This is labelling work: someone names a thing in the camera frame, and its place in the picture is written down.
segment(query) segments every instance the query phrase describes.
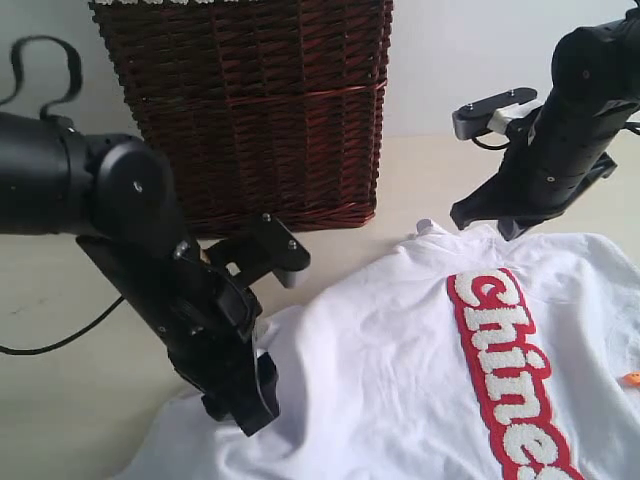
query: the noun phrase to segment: white t-shirt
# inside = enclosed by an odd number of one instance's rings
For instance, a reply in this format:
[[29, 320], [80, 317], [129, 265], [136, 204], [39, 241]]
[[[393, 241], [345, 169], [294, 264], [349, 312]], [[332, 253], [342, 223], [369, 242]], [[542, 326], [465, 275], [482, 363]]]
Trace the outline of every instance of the white t-shirt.
[[281, 416], [252, 438], [190, 392], [119, 480], [640, 479], [640, 274], [595, 235], [430, 221], [271, 319]]

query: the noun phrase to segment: beige table surface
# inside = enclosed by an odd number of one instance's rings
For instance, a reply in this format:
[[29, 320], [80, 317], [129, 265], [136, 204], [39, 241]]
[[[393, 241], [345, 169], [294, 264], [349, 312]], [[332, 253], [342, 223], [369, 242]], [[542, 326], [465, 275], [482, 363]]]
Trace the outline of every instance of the beige table surface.
[[[640, 262], [640, 139], [623, 134], [621, 165], [565, 217], [538, 231], [607, 235]], [[305, 303], [389, 251], [429, 217], [453, 229], [451, 204], [492, 175], [500, 154], [451, 137], [385, 139], [378, 215], [358, 230], [299, 236], [313, 255], [310, 278], [285, 291], [274, 278], [256, 292], [267, 312]], [[0, 343], [54, 342], [112, 302], [114, 289], [70, 237], [0, 238]], [[98, 479], [132, 457], [159, 406], [184, 384], [162, 345], [128, 307], [69, 347], [38, 358], [0, 359], [2, 478]]]

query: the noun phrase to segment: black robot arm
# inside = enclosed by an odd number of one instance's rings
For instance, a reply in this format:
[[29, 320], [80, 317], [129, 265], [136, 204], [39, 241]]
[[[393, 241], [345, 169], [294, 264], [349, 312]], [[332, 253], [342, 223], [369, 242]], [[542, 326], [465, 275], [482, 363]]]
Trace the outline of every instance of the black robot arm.
[[460, 229], [498, 220], [507, 240], [561, 216], [617, 165], [606, 150], [640, 109], [640, 9], [624, 20], [579, 28], [558, 44], [553, 90], [546, 103], [517, 89], [469, 104], [454, 113], [460, 140], [491, 131], [508, 144], [499, 172], [451, 216]]
[[[65, 48], [77, 93], [73, 47], [33, 37], [13, 47], [17, 86], [10, 99], [20, 89], [20, 50], [33, 40]], [[0, 113], [0, 233], [63, 232], [77, 235], [164, 342], [177, 373], [203, 393], [210, 416], [233, 417], [247, 435], [278, 416], [277, 370], [268, 353], [256, 358], [253, 331], [262, 308], [249, 287], [270, 272], [293, 287], [310, 256], [276, 218], [264, 214], [250, 233], [202, 250], [186, 227], [168, 161], [142, 140], [85, 136], [46, 108], [39, 120]], [[230, 263], [240, 272], [232, 275]]]

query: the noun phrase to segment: screw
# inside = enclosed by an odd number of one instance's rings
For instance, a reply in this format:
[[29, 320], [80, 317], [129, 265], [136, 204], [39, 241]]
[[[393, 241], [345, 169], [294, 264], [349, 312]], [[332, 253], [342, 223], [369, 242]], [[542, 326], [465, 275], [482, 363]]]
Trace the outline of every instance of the screw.
[[189, 244], [186, 241], [182, 241], [178, 244], [176, 249], [173, 251], [173, 259], [180, 260], [184, 254], [189, 250]]

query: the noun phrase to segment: wicker basket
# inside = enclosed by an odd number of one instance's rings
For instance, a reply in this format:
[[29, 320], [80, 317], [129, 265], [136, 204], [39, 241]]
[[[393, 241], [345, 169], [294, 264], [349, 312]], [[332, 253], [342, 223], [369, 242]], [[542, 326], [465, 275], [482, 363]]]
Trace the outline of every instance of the wicker basket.
[[260, 212], [298, 231], [373, 217], [392, 0], [91, 7], [196, 234]]

